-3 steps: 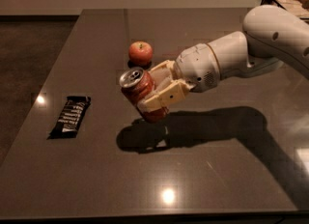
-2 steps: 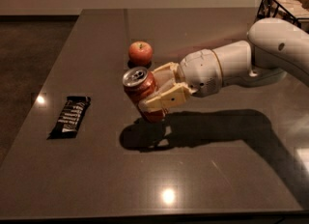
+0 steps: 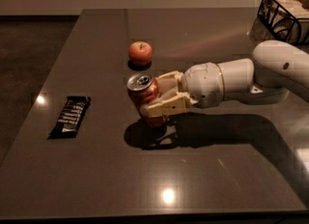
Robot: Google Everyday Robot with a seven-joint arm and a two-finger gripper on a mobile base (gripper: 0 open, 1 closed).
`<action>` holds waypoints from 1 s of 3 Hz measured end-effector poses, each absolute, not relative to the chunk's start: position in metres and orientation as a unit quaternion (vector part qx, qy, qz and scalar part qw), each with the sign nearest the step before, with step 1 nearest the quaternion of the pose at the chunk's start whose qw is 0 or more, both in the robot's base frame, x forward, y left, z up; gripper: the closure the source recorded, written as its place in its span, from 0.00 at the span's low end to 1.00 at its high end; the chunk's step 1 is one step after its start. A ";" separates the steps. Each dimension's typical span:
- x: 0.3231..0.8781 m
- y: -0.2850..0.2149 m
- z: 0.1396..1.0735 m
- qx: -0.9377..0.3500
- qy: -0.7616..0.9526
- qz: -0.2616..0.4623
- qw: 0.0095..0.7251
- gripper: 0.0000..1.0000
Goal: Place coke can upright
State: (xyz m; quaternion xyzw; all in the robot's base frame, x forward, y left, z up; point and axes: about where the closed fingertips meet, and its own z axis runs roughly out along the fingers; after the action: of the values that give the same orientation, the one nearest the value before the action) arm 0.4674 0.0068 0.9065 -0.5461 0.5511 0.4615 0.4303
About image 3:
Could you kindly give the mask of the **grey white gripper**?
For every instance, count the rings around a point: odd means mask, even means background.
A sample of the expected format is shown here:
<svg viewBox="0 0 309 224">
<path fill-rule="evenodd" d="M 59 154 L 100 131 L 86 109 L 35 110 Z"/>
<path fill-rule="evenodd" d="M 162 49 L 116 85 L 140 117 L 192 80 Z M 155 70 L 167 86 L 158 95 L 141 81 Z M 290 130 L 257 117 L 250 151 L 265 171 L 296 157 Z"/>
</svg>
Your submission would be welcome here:
<svg viewBox="0 0 309 224">
<path fill-rule="evenodd" d="M 185 73 L 174 70 L 156 78 L 162 94 L 178 91 L 182 85 L 186 93 L 176 94 L 168 99 L 157 98 L 143 104 L 139 111 L 143 117 L 156 118 L 182 114 L 192 106 L 210 108 L 223 101 L 223 79 L 219 66 L 214 63 L 195 65 Z"/>
</svg>

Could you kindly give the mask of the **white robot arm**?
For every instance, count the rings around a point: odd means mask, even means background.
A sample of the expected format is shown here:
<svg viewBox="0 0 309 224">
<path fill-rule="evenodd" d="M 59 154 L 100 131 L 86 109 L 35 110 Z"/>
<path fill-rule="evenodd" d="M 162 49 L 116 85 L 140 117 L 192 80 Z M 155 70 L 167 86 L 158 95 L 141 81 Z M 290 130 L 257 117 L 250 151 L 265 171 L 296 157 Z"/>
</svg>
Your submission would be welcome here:
<svg viewBox="0 0 309 224">
<path fill-rule="evenodd" d="M 294 93 L 309 101 L 309 54 L 280 41 L 264 41 L 250 59 L 195 65 L 157 78 L 161 96 L 142 105 L 144 117 L 181 114 L 190 107 L 210 108 L 223 101 L 272 104 Z"/>
</svg>

